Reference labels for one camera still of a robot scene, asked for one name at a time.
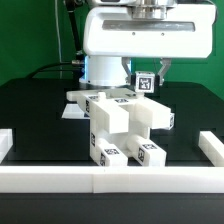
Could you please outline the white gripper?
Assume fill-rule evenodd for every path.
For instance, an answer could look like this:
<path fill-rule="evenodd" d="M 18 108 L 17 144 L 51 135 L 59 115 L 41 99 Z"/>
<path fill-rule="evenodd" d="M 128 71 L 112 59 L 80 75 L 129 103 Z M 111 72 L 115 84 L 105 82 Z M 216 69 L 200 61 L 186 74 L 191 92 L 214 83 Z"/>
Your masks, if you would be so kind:
<path fill-rule="evenodd" d="M 86 18 L 83 48 L 88 55 L 122 57 L 128 85 L 135 78 L 129 57 L 162 58 L 162 86 L 170 58 L 209 56 L 215 17 L 216 7 L 208 4 L 180 4 L 164 20 L 134 19 L 129 7 L 95 7 Z"/>

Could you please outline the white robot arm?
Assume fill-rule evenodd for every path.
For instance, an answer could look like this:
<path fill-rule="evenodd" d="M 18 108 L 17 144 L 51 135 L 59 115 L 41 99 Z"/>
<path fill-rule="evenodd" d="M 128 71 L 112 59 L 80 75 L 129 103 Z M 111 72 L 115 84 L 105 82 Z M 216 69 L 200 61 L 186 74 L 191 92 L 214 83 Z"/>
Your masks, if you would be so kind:
<path fill-rule="evenodd" d="M 85 81 L 131 82 L 130 60 L 158 58 L 160 80 L 174 58 L 206 58 L 218 9 L 211 0 L 87 0 Z"/>

